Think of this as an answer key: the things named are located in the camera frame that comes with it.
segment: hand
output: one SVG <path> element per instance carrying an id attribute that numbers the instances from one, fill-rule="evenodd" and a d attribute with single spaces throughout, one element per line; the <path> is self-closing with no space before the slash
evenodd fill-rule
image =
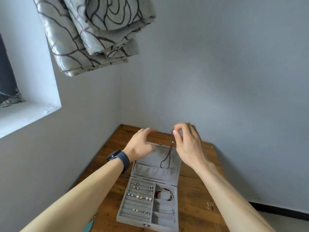
<path id="1" fill-rule="evenodd" d="M 177 152 L 184 163 L 196 171 L 207 160 L 204 155 L 202 140 L 194 125 L 179 123 L 174 125 L 173 135 L 177 144 Z"/>
<path id="2" fill-rule="evenodd" d="M 150 152 L 154 152 L 155 145 L 146 144 L 146 137 L 151 132 L 157 132 L 156 129 L 140 129 L 133 135 L 127 146 L 123 149 L 123 152 L 128 156 L 130 162 L 140 159 Z"/>

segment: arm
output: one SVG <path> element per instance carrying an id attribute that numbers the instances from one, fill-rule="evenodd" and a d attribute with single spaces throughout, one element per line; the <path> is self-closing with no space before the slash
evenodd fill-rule
<path id="1" fill-rule="evenodd" d="M 130 162 L 146 156 L 155 146 L 146 144 L 153 129 L 139 130 L 124 148 Z M 123 171 L 118 158 L 109 161 L 67 192 L 30 222 L 21 232 L 82 231 Z"/>
<path id="2" fill-rule="evenodd" d="M 173 134 L 177 152 L 195 170 L 207 187 L 231 232 L 275 232 L 265 219 L 232 187 L 209 162 L 202 150 L 202 140 L 194 125 L 179 123 Z"/>

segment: bangle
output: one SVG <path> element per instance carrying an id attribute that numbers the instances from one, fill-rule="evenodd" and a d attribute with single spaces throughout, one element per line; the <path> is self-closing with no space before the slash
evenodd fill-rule
<path id="1" fill-rule="evenodd" d="M 166 191 L 166 192 L 170 193 L 170 198 L 169 198 L 169 199 L 162 199 L 162 200 L 171 201 L 171 200 L 174 198 L 172 192 L 171 192 L 169 189 L 162 188 L 162 189 L 160 189 L 160 190 L 158 190 L 158 191 L 156 191 L 156 192 L 154 193 L 154 198 L 155 198 L 155 199 L 158 199 L 158 195 L 159 195 L 159 193 L 160 193 L 161 191 Z"/>

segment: person's left hand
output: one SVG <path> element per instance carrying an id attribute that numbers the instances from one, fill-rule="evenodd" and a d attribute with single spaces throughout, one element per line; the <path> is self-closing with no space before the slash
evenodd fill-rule
<path id="1" fill-rule="evenodd" d="M 130 162 L 155 151 L 155 145 L 146 143 L 146 137 L 151 132 L 157 132 L 157 130 L 151 128 L 140 129 L 136 134 L 133 135 L 127 146 L 123 149 L 123 152 L 128 156 Z"/>

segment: black baseboard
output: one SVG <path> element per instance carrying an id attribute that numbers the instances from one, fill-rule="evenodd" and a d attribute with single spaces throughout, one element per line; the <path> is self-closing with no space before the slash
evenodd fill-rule
<path id="1" fill-rule="evenodd" d="M 302 213 L 298 211 L 293 211 L 286 208 L 279 208 L 269 205 L 264 205 L 260 203 L 249 202 L 257 211 L 272 213 L 276 215 L 281 215 L 289 218 L 296 218 L 304 221 L 309 221 L 309 213 Z"/>

